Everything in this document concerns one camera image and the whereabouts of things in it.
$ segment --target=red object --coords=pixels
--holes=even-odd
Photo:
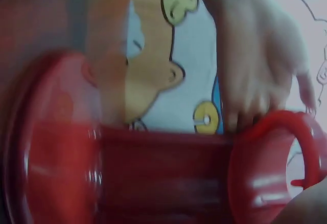
[[[292,184],[307,188],[326,176],[327,139],[309,115],[278,111],[234,137],[116,130],[99,123],[83,56],[55,53],[40,63],[6,129],[12,224],[269,223],[292,198],[295,137],[305,179]]]

